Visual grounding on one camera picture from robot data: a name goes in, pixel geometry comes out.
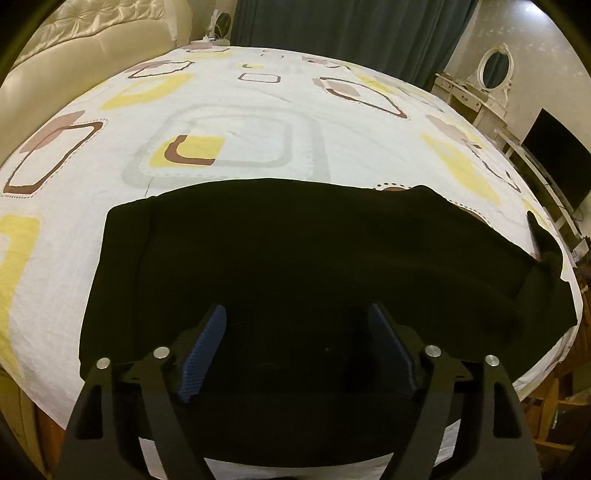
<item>bed sheet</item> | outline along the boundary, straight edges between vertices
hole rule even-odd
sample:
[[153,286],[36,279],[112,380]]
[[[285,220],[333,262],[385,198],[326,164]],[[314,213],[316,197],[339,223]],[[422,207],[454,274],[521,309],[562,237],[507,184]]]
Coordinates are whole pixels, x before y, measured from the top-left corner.
[[[2,366],[65,427],[83,384],[79,335],[109,209],[263,177],[377,190],[424,184],[535,255],[530,210],[562,248],[509,161],[433,95],[343,61],[191,44],[77,98],[0,169]],[[566,253],[561,277],[580,320]],[[566,356],[575,334],[515,382],[520,397]]]

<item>oval mirror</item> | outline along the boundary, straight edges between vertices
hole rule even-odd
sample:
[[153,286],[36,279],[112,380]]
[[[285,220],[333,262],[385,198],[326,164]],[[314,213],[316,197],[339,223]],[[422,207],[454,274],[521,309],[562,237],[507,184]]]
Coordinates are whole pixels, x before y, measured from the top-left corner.
[[214,30],[216,38],[224,38],[230,31],[230,25],[232,25],[232,17],[230,14],[227,12],[220,14],[216,20]]
[[484,65],[482,72],[484,86],[492,90],[503,84],[509,73],[509,64],[509,55],[500,51],[494,52]]

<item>headboard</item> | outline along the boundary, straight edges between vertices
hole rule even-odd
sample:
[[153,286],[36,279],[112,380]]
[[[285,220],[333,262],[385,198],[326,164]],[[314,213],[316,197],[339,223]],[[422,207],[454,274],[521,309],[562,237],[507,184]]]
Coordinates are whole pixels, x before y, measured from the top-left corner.
[[111,76],[189,43],[187,0],[65,0],[0,87],[0,166],[69,102]]

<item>silver screw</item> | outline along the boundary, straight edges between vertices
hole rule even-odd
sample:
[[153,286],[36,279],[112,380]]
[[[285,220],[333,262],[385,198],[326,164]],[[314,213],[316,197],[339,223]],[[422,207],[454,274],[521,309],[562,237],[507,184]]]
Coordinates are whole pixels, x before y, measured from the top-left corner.
[[156,350],[154,350],[154,356],[156,358],[166,358],[170,353],[170,348],[167,346],[159,346]]
[[491,367],[498,367],[501,363],[500,360],[494,355],[487,355],[485,360],[486,363],[489,364]]
[[107,357],[103,357],[100,360],[97,361],[96,363],[96,367],[104,370],[105,368],[107,368],[109,365],[111,364],[111,360],[109,360]]
[[425,353],[428,356],[437,358],[438,356],[441,356],[441,349],[437,345],[429,345],[425,348]]

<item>television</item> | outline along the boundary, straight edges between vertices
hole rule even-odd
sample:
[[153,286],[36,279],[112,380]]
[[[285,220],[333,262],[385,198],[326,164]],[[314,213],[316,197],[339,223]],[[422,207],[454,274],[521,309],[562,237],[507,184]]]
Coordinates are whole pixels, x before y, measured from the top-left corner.
[[591,152],[544,109],[522,146],[545,168],[573,210],[579,208],[591,191]]

